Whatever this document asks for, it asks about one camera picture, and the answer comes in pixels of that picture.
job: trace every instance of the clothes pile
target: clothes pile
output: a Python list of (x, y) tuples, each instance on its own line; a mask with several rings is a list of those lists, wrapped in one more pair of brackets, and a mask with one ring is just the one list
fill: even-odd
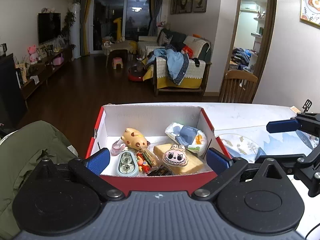
[(250, 57), (243, 49), (235, 48), (232, 51), (231, 60), (239, 64), (238, 69), (242, 70), (249, 65)]
[[(156, 57), (164, 58), (167, 61), (168, 77), (176, 85), (180, 85), (183, 78), (187, 73), (189, 67), (189, 56), (187, 53), (182, 54), (182, 44), (166, 44), (164, 49), (155, 49), (148, 55), (147, 68), (153, 64)], [(196, 63), (196, 67), (200, 66), (200, 62), (197, 58), (192, 59)]]

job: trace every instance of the green jacket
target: green jacket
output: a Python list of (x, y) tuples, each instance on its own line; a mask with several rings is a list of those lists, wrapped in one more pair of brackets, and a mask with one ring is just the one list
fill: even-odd
[(0, 238), (20, 232), (12, 214), (12, 202), (29, 174), (44, 157), (67, 163), (76, 156), (68, 139), (51, 124), (31, 123), (10, 135), (0, 145)]

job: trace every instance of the wooden floor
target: wooden floor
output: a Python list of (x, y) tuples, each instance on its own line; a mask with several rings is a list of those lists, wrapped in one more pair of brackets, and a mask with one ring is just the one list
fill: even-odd
[(159, 93), (154, 96), (150, 81), (128, 81), (130, 64), (124, 69), (106, 65), (106, 56), (87, 56), (66, 64), (29, 98), (29, 110), (19, 127), (34, 121), (51, 123), (85, 156), (102, 105), (148, 102), (216, 102), (197, 93)]

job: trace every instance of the door frame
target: door frame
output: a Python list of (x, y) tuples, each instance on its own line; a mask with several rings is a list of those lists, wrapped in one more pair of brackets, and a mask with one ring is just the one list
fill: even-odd
[[(125, 19), (127, 15), (127, 2), (124, 0), (123, 15), (122, 15), (122, 36), (125, 35)], [(90, 2), (89, 9), (89, 51), (90, 54), (103, 54), (103, 50), (93, 50), (93, 10), (94, 10), (94, 0)]]
[[(226, 62), (225, 71), (223, 73), (223, 78), (221, 80), (221, 84), (223, 82), (225, 74), (228, 72), (229, 67), (230, 67), (230, 60), (231, 60), (231, 56), (232, 56), (233, 46), (235, 44), (236, 31), (237, 31), (239, 15), (240, 15), (240, 6), (241, 6), (241, 0), (238, 0), (237, 10), (236, 10), (236, 18), (235, 18), (235, 24), (233, 27), (233, 34), (232, 34), (232, 39), (231, 39), (231, 44), (230, 44), (229, 55), (228, 55), (228, 59)], [(271, 44), (271, 39), (272, 39), (272, 34), (273, 34), (273, 28), (274, 28), (275, 18), (276, 18), (276, 0), (268, 0), (266, 11), (267, 11), (267, 14), (266, 14), (265, 28), (263, 30), (263, 36), (262, 36), (262, 41), (261, 41), (261, 46), (260, 46), (260, 53), (259, 53), (259, 56), (257, 59), (256, 66), (253, 71), (253, 74), (258, 77), (258, 83), (255, 87), (254, 92), (253, 92), (253, 95), (251, 98), (251, 103), (252, 103), (253, 98), (257, 92), (257, 89), (258, 89), (258, 86), (259, 86), (259, 83), (260, 83), (260, 80), (262, 77), (262, 73), (263, 73), (264, 67), (266, 65), (267, 57), (269, 54), (269, 49), (270, 49), (270, 44)]]

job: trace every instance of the ceiling light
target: ceiling light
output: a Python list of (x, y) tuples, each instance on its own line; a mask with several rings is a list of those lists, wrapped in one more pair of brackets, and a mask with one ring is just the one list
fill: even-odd
[(132, 9), (133, 9), (135, 12), (139, 12), (140, 10), (142, 10), (141, 7), (132, 7)]

